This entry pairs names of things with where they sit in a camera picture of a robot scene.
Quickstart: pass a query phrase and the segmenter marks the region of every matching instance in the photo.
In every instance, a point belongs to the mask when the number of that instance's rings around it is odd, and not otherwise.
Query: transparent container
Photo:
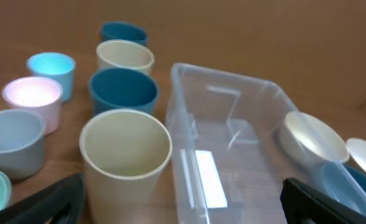
[[[286,150],[292,139],[284,118],[300,113],[278,85],[183,63],[173,66],[171,78],[166,126],[174,144],[179,224],[286,223],[279,195],[288,177],[366,216],[366,194],[342,164],[303,164],[293,152],[311,152],[300,144]]]

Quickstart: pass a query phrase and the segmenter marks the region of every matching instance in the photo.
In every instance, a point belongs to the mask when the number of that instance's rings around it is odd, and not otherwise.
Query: brown surface
[[[77,61],[73,98],[61,127],[46,138],[45,166],[14,186],[13,202],[81,170],[78,136],[91,116],[87,83],[96,70],[96,32],[110,20],[148,31],[156,56],[152,76],[162,89],[154,114],[161,121],[169,69],[189,62],[274,80],[344,139],[366,139],[366,0],[0,0],[0,92],[27,75],[25,61],[33,54],[58,51]],[[171,167],[148,208],[140,223],[177,223]]]

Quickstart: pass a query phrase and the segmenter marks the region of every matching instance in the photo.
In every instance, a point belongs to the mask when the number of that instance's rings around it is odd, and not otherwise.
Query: plastic box
[[[171,78],[166,126],[179,224],[286,223],[279,195],[288,177],[366,216],[366,194],[342,164],[330,162],[326,178],[325,164],[306,167],[285,153],[278,134],[298,109],[278,85],[183,63]]]

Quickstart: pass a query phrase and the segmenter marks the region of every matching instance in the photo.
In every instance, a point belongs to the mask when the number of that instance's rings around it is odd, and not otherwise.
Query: pink cup
[[[50,78],[22,77],[4,87],[2,96],[11,108],[38,112],[46,121],[45,134],[59,126],[63,88]]]

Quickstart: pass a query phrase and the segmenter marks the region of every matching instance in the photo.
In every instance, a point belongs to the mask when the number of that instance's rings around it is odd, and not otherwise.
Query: table surface
[[[25,68],[26,60],[43,50],[45,49],[0,41],[0,110],[7,108],[1,97],[3,86],[13,79],[28,75]],[[63,177],[81,171],[83,168],[78,138],[83,125],[92,116],[87,85],[97,67],[96,57],[94,53],[93,55],[64,53],[69,54],[77,62],[72,99],[63,105],[62,120],[58,130],[45,138],[43,168],[33,177],[14,183],[12,203],[32,195]],[[155,70],[152,76],[161,88],[161,97],[156,104],[154,116],[163,122],[171,90],[169,71]],[[344,139],[357,137],[366,140],[366,116],[357,111],[322,106],[311,102],[301,103],[299,109],[321,118]],[[138,214],[138,223],[177,223],[172,175],[172,167],[169,164],[162,173],[146,209]],[[90,223],[87,209],[81,222]]]

